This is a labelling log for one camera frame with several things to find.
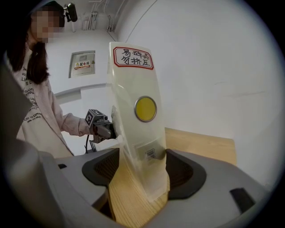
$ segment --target white wall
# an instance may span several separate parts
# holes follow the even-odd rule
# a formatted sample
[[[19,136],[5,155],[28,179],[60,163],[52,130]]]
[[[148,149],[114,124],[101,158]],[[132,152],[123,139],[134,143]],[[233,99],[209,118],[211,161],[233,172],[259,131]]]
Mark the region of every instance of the white wall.
[[[166,127],[234,139],[238,167],[272,189],[284,158],[285,73],[260,18],[226,0],[133,0],[122,15],[118,41],[152,52]]]
[[[113,39],[106,31],[96,30],[65,32],[53,43],[47,44],[48,67],[51,75],[49,80],[53,92],[59,94],[57,99],[63,114],[73,113],[75,116],[85,118],[88,109],[98,109],[110,116],[105,83],[111,41]],[[95,74],[68,78],[71,53],[87,50],[95,50]],[[71,136],[66,132],[62,134],[75,155],[85,152],[86,136]]]

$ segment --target red-bordered label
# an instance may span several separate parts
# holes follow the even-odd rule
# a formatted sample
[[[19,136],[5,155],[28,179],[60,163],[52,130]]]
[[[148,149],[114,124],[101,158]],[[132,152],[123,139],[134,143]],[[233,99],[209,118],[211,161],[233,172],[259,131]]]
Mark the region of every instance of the red-bordered label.
[[[139,49],[115,47],[113,55],[114,64],[118,67],[154,68],[151,55]]]

